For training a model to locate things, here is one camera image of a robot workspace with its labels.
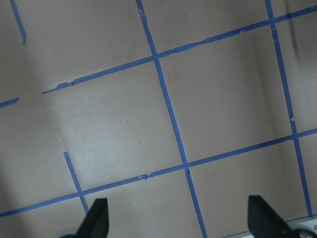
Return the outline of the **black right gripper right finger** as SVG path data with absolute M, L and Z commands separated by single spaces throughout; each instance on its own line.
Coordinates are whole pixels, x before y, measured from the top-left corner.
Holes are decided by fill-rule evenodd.
M 248 198 L 248 228 L 255 238 L 285 238 L 291 228 L 259 195 Z

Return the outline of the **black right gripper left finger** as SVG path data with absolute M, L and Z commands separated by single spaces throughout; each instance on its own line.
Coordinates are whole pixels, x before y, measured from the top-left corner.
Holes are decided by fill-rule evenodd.
M 109 232 L 108 202 L 98 198 L 77 231 L 79 238 L 106 238 Z

